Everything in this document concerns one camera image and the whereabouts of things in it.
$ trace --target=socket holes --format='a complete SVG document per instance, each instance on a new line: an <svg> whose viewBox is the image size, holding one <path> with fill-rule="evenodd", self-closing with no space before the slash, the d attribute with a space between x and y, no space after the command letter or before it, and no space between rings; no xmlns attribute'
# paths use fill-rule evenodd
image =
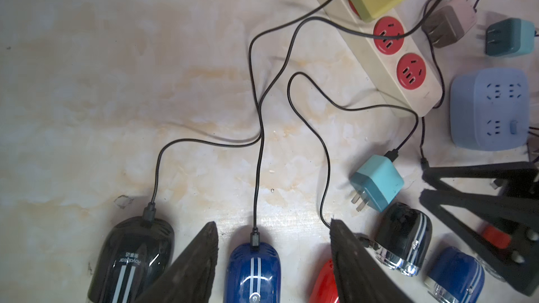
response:
<svg viewBox="0 0 539 303"><path fill-rule="evenodd" d="M414 53L405 54L397 64L397 79L404 89L414 90L425 82L427 68L423 58Z"/></svg>
<svg viewBox="0 0 539 303"><path fill-rule="evenodd" d="M375 39L374 45L384 55L393 55L401 50L404 39L391 40L386 36L397 36L404 34L404 27L394 17L382 17L376 22L373 29L374 35L379 35L381 39Z"/></svg>

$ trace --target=marble countertop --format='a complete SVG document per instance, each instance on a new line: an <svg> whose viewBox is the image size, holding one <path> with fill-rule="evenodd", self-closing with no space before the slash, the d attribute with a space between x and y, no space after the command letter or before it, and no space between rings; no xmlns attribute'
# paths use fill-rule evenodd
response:
<svg viewBox="0 0 539 303"><path fill-rule="evenodd" d="M408 27L424 1L406 0L398 7ZM104 237L148 203L161 147L182 137L256 137L248 43L317 5L316 0L0 0L0 301L83 301ZM482 0L480 7L539 24L536 0ZM255 45L259 92L279 70L292 31L265 36ZM414 39L427 55L423 35ZM448 81L458 73L459 57L466 57L456 46L437 52ZM536 50L518 63L530 76L533 97L539 96L538 58ZM263 106L258 221L262 240L281 258L283 302L306 301L330 257L328 230L318 217L326 160L286 97L288 78L297 70L312 75L337 103L384 103L336 30L322 24L301 30L291 61ZM301 78L292 96L330 153L325 218L372 233L378 213L355 211L349 175L371 154L400 143L413 120L383 109L338 111ZM526 148L479 154L457 149L448 133L447 104L426 121L425 152L433 166L527 158ZM418 163L420 135L416 132L396 161L405 179L397 199L415 208L421 208L418 196L426 187ZM221 302L230 252L248 241L257 156L258 146L189 143L171 147L163 157L157 216L175 230L175 257L206 222L217 223L212 303ZM456 184L494 193L486 181ZM461 215L470 226L480 225L470 214ZM431 219L427 262L448 243L470 253ZM424 272L413 279L388 274L414 293L416 302L434 302L421 283ZM478 302L538 297L525 297L488 274Z"/></svg>

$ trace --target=pink power adapter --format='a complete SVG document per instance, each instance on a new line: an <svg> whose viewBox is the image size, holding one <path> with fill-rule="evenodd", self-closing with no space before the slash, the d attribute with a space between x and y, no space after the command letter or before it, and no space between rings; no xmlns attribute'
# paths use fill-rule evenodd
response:
<svg viewBox="0 0 539 303"><path fill-rule="evenodd" d="M442 48L459 41L476 23L469 0L450 0L427 18L422 29L434 47Z"/></svg>

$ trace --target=light blue power adapter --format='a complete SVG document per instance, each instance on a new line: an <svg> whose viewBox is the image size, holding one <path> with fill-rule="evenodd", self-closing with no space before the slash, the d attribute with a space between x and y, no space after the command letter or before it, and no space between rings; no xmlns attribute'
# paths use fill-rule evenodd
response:
<svg viewBox="0 0 539 303"><path fill-rule="evenodd" d="M512 17L487 28L485 53L504 57L530 54L534 51L534 44L534 23Z"/></svg>
<svg viewBox="0 0 539 303"><path fill-rule="evenodd" d="M374 154L363 164L350 179L357 194L352 199L360 212L365 205L369 205L378 212L391 203L404 185L404 180L395 169L393 161L397 158L397 150L389 151L385 156Z"/></svg>
<svg viewBox="0 0 539 303"><path fill-rule="evenodd" d="M515 68L458 76L451 85L449 118L459 147L501 151L524 145L530 125L528 78Z"/></svg>

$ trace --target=power strip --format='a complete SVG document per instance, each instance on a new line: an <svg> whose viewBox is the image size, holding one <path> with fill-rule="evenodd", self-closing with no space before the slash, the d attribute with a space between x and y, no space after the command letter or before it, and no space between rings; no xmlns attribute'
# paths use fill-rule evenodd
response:
<svg viewBox="0 0 539 303"><path fill-rule="evenodd" d="M333 0L324 10L334 22L364 33L373 33L375 29L377 33L383 33L385 29L380 24L387 25L386 17L395 18L403 26L395 10L390 10L377 21L365 23L354 12L349 0ZM440 83L411 37L375 43L372 38L339 32L388 104L407 107L422 117L438 103ZM406 111L393 111L399 117L410 116Z"/></svg>

